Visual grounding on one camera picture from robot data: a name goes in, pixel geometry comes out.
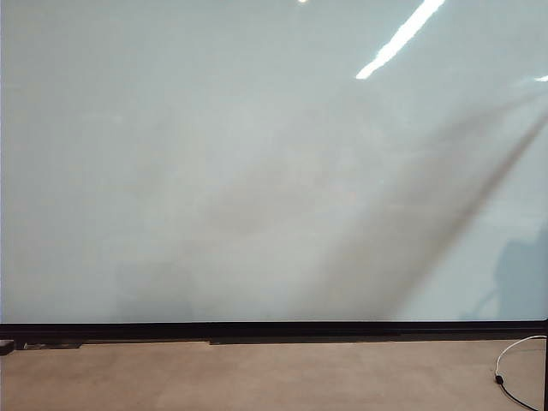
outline glossy surface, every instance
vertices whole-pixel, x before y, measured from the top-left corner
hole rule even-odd
[[[5,0],[3,320],[548,317],[548,2],[421,4]]]

